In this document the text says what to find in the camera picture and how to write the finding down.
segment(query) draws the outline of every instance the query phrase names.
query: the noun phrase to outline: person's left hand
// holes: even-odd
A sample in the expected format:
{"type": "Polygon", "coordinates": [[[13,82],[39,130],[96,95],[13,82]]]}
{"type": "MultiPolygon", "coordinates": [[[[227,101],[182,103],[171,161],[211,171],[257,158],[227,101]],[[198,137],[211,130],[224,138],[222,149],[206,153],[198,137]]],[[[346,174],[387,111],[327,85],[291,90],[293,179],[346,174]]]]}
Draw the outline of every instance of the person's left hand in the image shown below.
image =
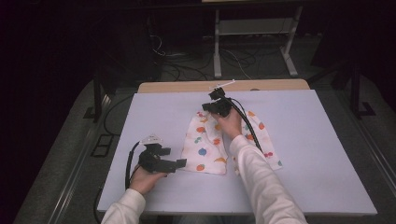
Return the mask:
{"type": "Polygon", "coordinates": [[[167,173],[152,174],[139,166],[137,170],[134,172],[134,175],[132,176],[132,180],[131,180],[131,184],[129,185],[129,188],[136,190],[142,195],[145,195],[154,188],[155,183],[157,183],[159,179],[167,175],[168,175],[167,173]]]}

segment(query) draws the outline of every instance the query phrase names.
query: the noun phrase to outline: polka dot fabric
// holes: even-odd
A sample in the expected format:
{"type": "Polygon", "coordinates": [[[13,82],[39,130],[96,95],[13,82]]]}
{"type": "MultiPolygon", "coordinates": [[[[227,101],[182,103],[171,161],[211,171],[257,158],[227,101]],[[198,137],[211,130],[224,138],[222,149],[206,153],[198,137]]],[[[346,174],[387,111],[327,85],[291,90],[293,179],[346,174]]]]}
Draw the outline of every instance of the polka dot fabric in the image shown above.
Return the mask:
{"type": "MultiPolygon", "coordinates": [[[[274,170],[282,168],[282,163],[274,151],[265,125],[251,111],[247,112],[247,119],[259,140],[264,158],[271,168],[274,170]]],[[[242,135],[255,145],[253,136],[243,120],[242,135]]],[[[226,174],[228,156],[223,144],[222,130],[209,112],[199,111],[192,117],[181,158],[187,159],[183,170],[215,175],[226,174]]],[[[238,164],[234,158],[233,161],[235,172],[239,174],[238,164]]]]}

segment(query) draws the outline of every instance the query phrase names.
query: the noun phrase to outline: black mount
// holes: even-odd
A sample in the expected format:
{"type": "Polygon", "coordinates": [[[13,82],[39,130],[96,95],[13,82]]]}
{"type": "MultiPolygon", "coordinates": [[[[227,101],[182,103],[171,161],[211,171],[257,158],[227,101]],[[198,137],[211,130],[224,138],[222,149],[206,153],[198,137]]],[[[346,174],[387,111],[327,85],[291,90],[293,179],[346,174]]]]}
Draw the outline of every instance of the black mount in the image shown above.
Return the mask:
{"type": "Polygon", "coordinates": [[[186,166],[187,159],[177,161],[161,160],[161,156],[166,156],[171,153],[170,147],[162,147],[160,144],[147,144],[146,150],[140,153],[139,165],[150,173],[174,173],[176,169],[186,166]]]}
{"type": "Polygon", "coordinates": [[[202,105],[204,111],[219,114],[222,117],[227,117],[230,114],[232,105],[224,99],[225,92],[222,88],[216,88],[209,93],[210,99],[216,100],[213,103],[207,103],[202,105]]]}

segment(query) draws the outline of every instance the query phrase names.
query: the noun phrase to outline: white sleeve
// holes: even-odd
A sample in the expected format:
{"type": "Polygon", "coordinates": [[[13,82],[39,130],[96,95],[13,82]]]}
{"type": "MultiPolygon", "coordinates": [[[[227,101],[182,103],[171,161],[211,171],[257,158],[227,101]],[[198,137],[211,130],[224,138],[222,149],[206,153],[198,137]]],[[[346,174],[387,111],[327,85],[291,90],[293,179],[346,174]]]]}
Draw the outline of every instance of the white sleeve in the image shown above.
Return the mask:
{"type": "Polygon", "coordinates": [[[306,223],[303,212],[258,148],[239,135],[231,142],[230,151],[237,159],[256,223],[306,223]]]}
{"type": "Polygon", "coordinates": [[[146,206],[146,200],[134,189],[127,189],[118,202],[111,204],[102,223],[138,224],[146,206]]]}

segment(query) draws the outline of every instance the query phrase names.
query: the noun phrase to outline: wooden table edge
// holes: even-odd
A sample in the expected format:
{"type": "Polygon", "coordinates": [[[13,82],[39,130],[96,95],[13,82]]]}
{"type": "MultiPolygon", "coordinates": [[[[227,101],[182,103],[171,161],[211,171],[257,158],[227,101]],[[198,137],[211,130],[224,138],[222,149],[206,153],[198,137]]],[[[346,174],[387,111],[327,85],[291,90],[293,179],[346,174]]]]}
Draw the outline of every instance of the wooden table edge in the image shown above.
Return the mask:
{"type": "MultiPolygon", "coordinates": [[[[231,80],[215,81],[185,81],[185,82],[145,82],[140,84],[137,93],[154,92],[192,92],[211,91],[210,87],[224,84],[231,80]]],[[[310,90],[304,79],[265,79],[265,80],[236,80],[235,83],[223,87],[225,91],[285,91],[310,90]]]]}

